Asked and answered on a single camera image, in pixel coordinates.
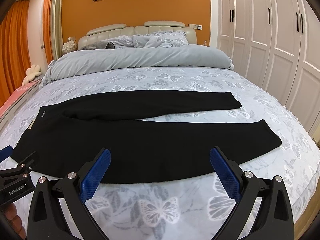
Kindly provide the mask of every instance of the orange curtain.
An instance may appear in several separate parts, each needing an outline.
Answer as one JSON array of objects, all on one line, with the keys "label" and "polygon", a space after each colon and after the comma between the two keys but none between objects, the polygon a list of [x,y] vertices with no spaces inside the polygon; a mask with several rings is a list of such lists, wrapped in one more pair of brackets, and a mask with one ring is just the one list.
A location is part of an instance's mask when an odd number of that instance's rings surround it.
[{"label": "orange curtain", "polygon": [[50,7],[51,7],[51,0],[44,0],[43,2],[43,17],[42,17],[42,25],[43,25],[43,43],[44,43],[44,50],[45,55],[47,57],[47,62],[53,60],[53,53],[52,53],[52,45],[51,45],[51,38],[50,38]]},{"label": "orange curtain", "polygon": [[30,67],[28,8],[29,0],[16,1],[0,25],[0,107],[21,86]]}]

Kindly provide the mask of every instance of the orange wall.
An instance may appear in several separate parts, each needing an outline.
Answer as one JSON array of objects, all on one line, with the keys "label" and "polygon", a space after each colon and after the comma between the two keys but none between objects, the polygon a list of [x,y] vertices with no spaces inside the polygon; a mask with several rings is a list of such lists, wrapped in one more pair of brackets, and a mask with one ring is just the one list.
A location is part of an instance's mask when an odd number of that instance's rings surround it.
[{"label": "orange wall", "polygon": [[62,0],[62,36],[79,40],[89,30],[110,24],[143,25],[168,20],[200,24],[198,44],[210,39],[210,0]]}]

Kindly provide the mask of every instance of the blue gripper pad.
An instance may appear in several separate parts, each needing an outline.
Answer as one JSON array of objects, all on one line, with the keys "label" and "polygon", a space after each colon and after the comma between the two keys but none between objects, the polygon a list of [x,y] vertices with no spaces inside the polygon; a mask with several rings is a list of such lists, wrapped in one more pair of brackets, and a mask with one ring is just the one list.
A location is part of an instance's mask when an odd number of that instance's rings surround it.
[{"label": "blue gripper pad", "polygon": [[213,148],[210,151],[210,162],[227,192],[228,197],[234,199],[236,202],[240,201],[241,184],[216,148]]},{"label": "blue gripper pad", "polygon": [[3,148],[0,151],[0,162],[3,162],[6,158],[10,157],[12,155],[13,149],[9,145],[6,148]]},{"label": "blue gripper pad", "polygon": [[82,203],[93,197],[93,194],[96,192],[96,189],[101,182],[102,177],[106,173],[110,162],[111,153],[108,149],[105,149],[81,182],[80,199]]}]

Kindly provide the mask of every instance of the curtain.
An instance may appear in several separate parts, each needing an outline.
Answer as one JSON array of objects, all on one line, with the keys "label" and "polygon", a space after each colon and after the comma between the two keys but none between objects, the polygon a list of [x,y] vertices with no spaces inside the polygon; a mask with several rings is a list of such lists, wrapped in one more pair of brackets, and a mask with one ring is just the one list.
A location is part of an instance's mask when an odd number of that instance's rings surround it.
[{"label": "curtain", "polygon": [[47,58],[47,63],[53,60],[52,54],[52,45],[51,45],[51,36],[50,36],[50,17],[51,17],[51,1],[52,0],[44,0],[43,1],[43,17],[42,17],[42,27],[43,27],[43,43],[45,56]]},{"label": "curtain", "polygon": [[52,55],[54,60],[58,60],[61,56],[62,26],[61,26],[61,5],[62,0],[51,0],[50,8],[50,35],[52,44]]},{"label": "curtain", "polygon": [[21,86],[30,67],[28,8],[29,0],[16,1],[0,25],[0,106]]}]

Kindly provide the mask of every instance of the headboard cushion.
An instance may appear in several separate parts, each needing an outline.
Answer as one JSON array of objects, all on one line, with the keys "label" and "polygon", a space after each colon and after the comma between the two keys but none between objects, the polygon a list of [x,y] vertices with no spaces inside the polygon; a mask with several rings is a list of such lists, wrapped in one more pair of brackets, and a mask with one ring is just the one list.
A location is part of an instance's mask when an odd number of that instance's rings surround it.
[{"label": "headboard cushion", "polygon": [[186,27],[182,22],[173,22],[173,21],[149,21],[143,24],[146,27],[150,26],[171,26],[171,27]]},{"label": "headboard cushion", "polygon": [[187,40],[190,44],[197,44],[196,31],[192,28],[185,27],[181,22],[172,21],[151,21],[145,22],[144,26],[126,27],[126,24],[113,24],[93,29],[87,32],[87,35],[79,39],[78,50],[83,46],[118,36],[132,36],[135,34],[148,34],[159,31],[185,31]]},{"label": "headboard cushion", "polygon": [[88,31],[87,32],[87,36],[90,36],[92,34],[97,34],[97,33],[117,30],[117,29],[124,29],[125,27],[127,27],[127,25],[124,24],[124,23],[107,25],[107,26],[103,26],[103,27],[96,28],[96,29],[93,29],[91,31]]}]

